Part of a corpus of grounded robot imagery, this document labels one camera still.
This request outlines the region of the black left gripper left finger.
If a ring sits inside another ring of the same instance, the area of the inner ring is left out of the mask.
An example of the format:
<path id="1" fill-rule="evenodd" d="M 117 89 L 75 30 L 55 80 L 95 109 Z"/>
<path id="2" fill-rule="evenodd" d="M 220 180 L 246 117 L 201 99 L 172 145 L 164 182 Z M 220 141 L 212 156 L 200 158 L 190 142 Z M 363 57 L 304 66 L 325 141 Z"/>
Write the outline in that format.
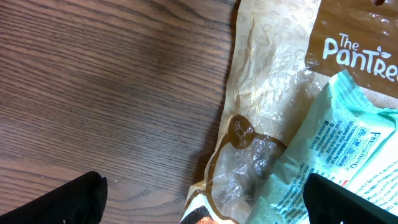
<path id="1" fill-rule="evenodd" d="M 107 179 L 90 171 L 1 215 L 1 224 L 99 224 L 107 197 Z"/>

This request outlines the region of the mint green wet wipes pack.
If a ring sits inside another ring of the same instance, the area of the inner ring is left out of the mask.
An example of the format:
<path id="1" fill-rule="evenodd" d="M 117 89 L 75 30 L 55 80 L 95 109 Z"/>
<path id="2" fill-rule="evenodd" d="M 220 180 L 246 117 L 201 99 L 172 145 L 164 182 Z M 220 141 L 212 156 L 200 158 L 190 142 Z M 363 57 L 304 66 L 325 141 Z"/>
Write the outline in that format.
<path id="1" fill-rule="evenodd" d="M 308 223 L 308 176 L 348 184 L 396 131 L 397 110 L 375 107 L 347 70 L 333 75 L 276 161 L 247 223 Z"/>

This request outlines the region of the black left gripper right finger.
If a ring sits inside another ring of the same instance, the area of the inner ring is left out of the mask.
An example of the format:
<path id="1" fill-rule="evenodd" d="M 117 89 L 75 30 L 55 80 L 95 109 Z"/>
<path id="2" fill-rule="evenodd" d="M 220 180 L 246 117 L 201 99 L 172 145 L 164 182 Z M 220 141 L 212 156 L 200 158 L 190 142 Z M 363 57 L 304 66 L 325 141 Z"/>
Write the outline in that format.
<path id="1" fill-rule="evenodd" d="M 396 215 L 315 173 L 304 185 L 303 201 L 310 224 L 397 223 Z"/>

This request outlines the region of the brown snack packet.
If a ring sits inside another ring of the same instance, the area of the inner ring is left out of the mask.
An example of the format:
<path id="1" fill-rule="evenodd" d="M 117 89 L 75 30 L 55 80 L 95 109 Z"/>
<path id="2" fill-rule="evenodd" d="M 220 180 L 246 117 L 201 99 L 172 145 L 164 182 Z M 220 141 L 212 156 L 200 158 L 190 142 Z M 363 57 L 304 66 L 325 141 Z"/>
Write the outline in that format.
<path id="1" fill-rule="evenodd" d="M 242 1 L 218 142 L 182 223 L 247 223 L 329 79 L 347 70 L 397 110 L 396 1 Z M 397 215 L 397 131 L 341 186 Z"/>

